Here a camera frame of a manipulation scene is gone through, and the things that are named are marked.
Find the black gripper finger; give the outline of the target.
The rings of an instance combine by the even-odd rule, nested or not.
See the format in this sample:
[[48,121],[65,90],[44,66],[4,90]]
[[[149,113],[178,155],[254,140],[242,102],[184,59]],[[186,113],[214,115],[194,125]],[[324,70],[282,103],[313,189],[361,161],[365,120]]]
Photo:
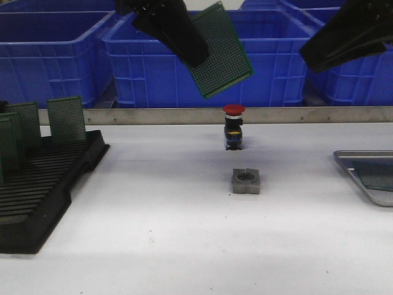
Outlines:
[[172,12],[136,14],[133,26],[159,40],[195,68],[209,57],[207,42],[193,24],[184,1],[168,2]]
[[320,73],[330,68],[340,66],[349,61],[356,60],[358,58],[369,57],[373,55],[380,55],[386,51],[385,43],[377,42],[374,44],[365,45],[352,49],[345,53],[340,53],[334,57],[328,58],[324,61],[307,61],[306,64],[315,73]]
[[392,45],[392,1],[345,1],[300,49],[305,63],[377,42]]

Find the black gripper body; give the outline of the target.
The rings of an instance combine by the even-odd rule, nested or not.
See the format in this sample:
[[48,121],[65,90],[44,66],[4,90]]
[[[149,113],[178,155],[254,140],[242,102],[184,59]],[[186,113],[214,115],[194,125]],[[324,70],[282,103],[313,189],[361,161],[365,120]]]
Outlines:
[[115,0],[115,9],[120,15],[172,12],[168,1],[154,0]]

